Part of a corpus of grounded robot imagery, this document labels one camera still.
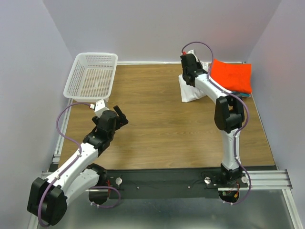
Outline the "white t shirt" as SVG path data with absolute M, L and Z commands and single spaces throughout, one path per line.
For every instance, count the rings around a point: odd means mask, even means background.
M 182 103 L 188 103 L 207 96 L 207 94 L 201 91 L 200 89 L 195 88 L 191 85 L 187 85 L 186 81 L 183 78 L 183 74 L 179 75 L 178 81 L 180 85 Z

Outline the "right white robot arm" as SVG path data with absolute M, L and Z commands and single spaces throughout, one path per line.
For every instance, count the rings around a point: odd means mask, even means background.
M 232 93 L 214 81 L 194 53 L 182 52 L 180 58 L 186 84 L 203 91 L 215 103 L 214 122 L 221 131 L 224 146 L 220 174 L 216 177 L 223 186 L 230 187 L 243 175 L 239 136 L 245 119 L 244 102 L 239 93 Z

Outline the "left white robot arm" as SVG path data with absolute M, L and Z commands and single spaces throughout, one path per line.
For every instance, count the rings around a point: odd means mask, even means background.
M 128 119 L 117 105 L 113 110 L 101 104 L 91 104 L 90 108 L 96 113 L 92 118 L 95 127 L 78 144 L 77 151 L 58 170 L 45 179 L 36 178 L 31 185 L 27 210 L 44 228 L 56 225 L 68 205 L 87 189 L 118 192 L 109 185 L 104 169 L 93 161 L 110 146 L 116 130 L 128 124 Z

